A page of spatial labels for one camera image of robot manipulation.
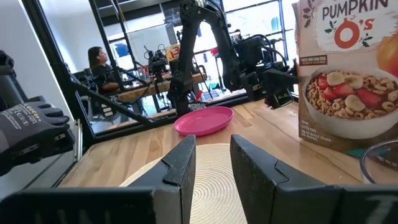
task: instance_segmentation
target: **woven placemat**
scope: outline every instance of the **woven placemat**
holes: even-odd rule
[[[148,163],[120,186],[128,186],[159,160]],[[197,146],[190,223],[247,223],[232,173],[229,144]]]

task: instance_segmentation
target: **wooden countertop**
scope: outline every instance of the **wooden countertop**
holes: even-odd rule
[[[297,104],[277,110],[263,101],[235,106],[228,127],[197,144],[229,143],[240,134],[290,166],[327,184],[360,184],[359,160],[299,138]],[[162,157],[180,136],[172,124],[92,146],[61,187],[116,187],[145,164]]]
[[[171,74],[167,74],[167,75],[163,75],[162,77],[164,79],[166,79],[166,78],[171,78],[172,75]],[[193,82],[194,83],[203,82],[203,79],[202,79],[200,73],[193,74],[192,78],[193,78]],[[207,75],[205,73],[203,74],[203,78],[205,80],[207,79]],[[158,83],[157,86],[158,86],[159,91],[161,93],[165,92],[165,91],[168,91],[169,88],[170,88],[170,81],[164,81],[162,83]],[[145,96],[152,96],[154,94],[156,94],[156,88],[155,88],[155,85],[152,84],[152,85],[150,85],[149,88],[148,87],[142,87],[142,88],[139,88],[139,89],[136,89],[136,90],[131,90],[131,91],[127,91],[125,93],[121,93],[119,95],[119,100],[121,100],[123,102],[129,102],[129,101],[134,101],[136,98],[138,98],[140,96],[145,97]]]

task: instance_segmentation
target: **woman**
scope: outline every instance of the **woman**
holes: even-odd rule
[[[101,47],[92,47],[88,49],[88,61],[90,63],[91,72],[97,77],[99,93],[111,93],[119,89],[119,84],[114,81],[110,74],[112,69],[106,64],[108,56],[102,51]]]

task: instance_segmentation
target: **work glove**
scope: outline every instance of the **work glove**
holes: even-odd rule
[[[22,103],[0,112],[0,154],[23,150],[69,128],[69,117],[45,102]]]

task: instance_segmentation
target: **banana slice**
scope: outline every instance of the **banana slice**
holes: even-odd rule
[[[344,75],[341,72],[331,72],[326,76],[326,80],[330,86],[337,86],[344,83]]]
[[[347,75],[345,77],[345,83],[354,90],[358,90],[363,86],[363,78],[360,75]]]
[[[355,112],[360,112],[365,109],[365,104],[356,95],[347,96],[345,99],[346,106]]]

